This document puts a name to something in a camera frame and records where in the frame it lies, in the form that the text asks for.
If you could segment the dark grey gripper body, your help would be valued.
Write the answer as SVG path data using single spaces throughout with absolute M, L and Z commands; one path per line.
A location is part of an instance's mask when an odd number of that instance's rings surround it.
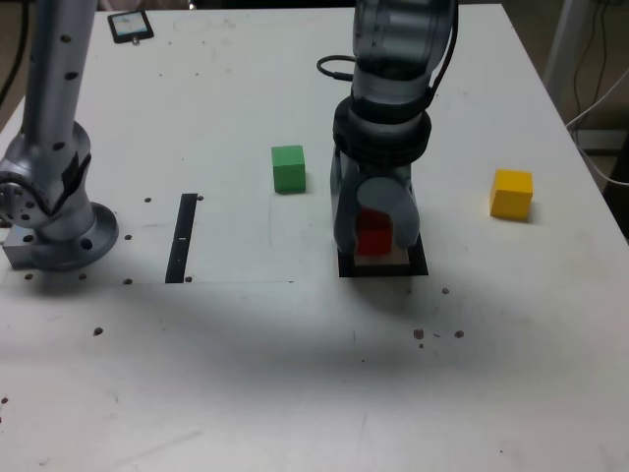
M 365 183 L 373 178 L 394 180 L 401 186 L 412 185 L 412 165 L 410 163 L 390 163 L 383 159 L 365 159 L 360 162 L 360 180 Z

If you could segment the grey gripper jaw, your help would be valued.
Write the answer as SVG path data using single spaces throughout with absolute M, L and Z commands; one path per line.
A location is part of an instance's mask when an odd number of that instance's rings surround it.
M 416 244 L 420 233 L 420 217 L 410 190 L 394 179 L 373 177 L 358 189 L 358 201 L 388 215 L 393 226 L 393 237 L 399 248 Z
M 356 250 L 356 220 L 361 208 L 357 192 L 361 184 L 358 163 L 334 146 L 330 170 L 333 235 L 343 254 L 354 254 Z

